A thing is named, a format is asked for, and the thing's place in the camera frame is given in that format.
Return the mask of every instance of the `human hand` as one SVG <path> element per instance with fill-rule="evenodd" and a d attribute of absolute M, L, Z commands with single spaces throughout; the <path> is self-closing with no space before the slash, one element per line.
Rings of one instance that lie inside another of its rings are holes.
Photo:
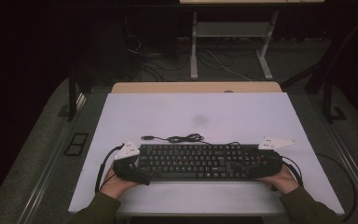
<path fill-rule="evenodd" d="M 112 163 L 105 176 L 100 192 L 114 199 L 118 199 L 127 189 L 133 188 L 138 185 L 138 183 L 123 180 L 118 177 L 113 171 Z"/>
<path fill-rule="evenodd" d="M 269 188 L 275 187 L 280 194 L 287 194 L 299 187 L 289 168 L 285 165 L 282 166 L 281 171 L 276 175 L 265 176 L 258 178 L 258 180 L 263 181 Z"/>

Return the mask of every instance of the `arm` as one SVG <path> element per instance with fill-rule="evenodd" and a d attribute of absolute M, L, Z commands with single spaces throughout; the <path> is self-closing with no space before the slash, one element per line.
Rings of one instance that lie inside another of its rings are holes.
<path fill-rule="evenodd" d="M 102 224 L 113 223 L 115 215 L 121 202 L 118 198 L 130 188 L 137 186 L 137 183 L 122 180 L 113 171 L 113 164 L 108 170 L 103 185 L 88 207 L 80 210 L 69 221 L 70 224 Z"/>
<path fill-rule="evenodd" d="M 316 202 L 300 187 L 289 169 L 283 166 L 281 171 L 273 176 L 260 178 L 267 186 L 274 186 L 282 195 L 280 200 L 289 216 L 289 220 L 296 224 L 341 224 L 337 214 Z"/>

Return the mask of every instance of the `black keyboard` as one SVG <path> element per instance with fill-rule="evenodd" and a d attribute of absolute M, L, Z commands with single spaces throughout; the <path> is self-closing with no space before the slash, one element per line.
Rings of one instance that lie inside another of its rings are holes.
<path fill-rule="evenodd" d="M 232 163 L 257 166 L 260 153 L 257 145 L 141 145 L 138 168 L 151 180 L 248 180 Z"/>

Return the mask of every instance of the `dark floor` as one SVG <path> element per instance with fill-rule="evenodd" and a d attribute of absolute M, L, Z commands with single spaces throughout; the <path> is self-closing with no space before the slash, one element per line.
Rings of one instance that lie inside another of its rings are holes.
<path fill-rule="evenodd" d="M 218 45 L 207 40 L 203 41 L 201 39 L 199 43 L 199 81 L 246 81 L 246 78 L 264 81 L 255 57 L 255 49 L 261 46 L 261 41 L 243 39 L 235 45 L 225 40 Z M 282 83 L 315 64 L 324 55 L 329 44 L 327 40 L 304 42 L 283 40 L 271 43 L 266 59 L 274 81 Z M 189 81 L 189 48 L 184 45 L 181 50 L 186 54 L 180 55 L 178 59 L 165 59 L 159 52 L 149 50 L 148 53 L 156 53 L 157 58 L 142 61 L 139 65 L 142 68 L 141 72 L 134 76 L 133 81 Z M 231 72 L 216 63 L 214 57 Z M 345 164 L 339 156 L 343 144 L 358 167 L 356 109 L 348 102 L 341 90 L 334 88 L 333 106 L 339 107 L 347 119 L 335 121 L 334 124 L 326 122 L 321 113 L 322 92 L 306 94 L 304 86 L 307 81 L 308 77 L 303 78 L 284 91 L 288 92 L 312 147 L 315 152 L 323 153 Z M 0 188 L 0 224 L 66 223 L 71 216 L 67 209 L 98 123 L 104 99 L 111 87 L 94 86 L 91 93 L 86 94 L 84 104 L 79 104 L 80 109 L 72 121 L 67 121 L 65 115 L 68 106 L 67 87 L 68 83 L 65 80 L 51 95 L 5 183 Z M 80 157 L 65 157 L 62 152 L 74 133 L 90 134 L 85 151 Z M 353 202 L 348 178 L 329 159 L 321 157 L 320 162 L 345 212 L 348 213 Z M 163 222 L 212 223 L 209 218 L 182 218 L 165 219 Z M 219 223 L 244 223 L 239 217 L 220 220 Z M 137 217 L 132 223 L 147 222 Z M 254 222 L 249 223 L 276 224 L 288 223 L 288 221 L 286 217 L 263 217 L 262 222 L 256 218 Z M 355 211 L 347 223 L 358 223 L 358 198 Z"/>

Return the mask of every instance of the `sleeve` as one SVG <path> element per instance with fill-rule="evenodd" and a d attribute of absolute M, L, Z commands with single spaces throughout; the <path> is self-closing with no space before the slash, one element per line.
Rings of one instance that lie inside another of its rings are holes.
<path fill-rule="evenodd" d="M 323 203 L 316 202 L 300 187 L 280 198 L 289 220 L 295 224 L 341 224 L 339 216 Z"/>
<path fill-rule="evenodd" d="M 69 224 L 112 224 L 121 202 L 97 192 L 88 207 L 74 214 Z"/>

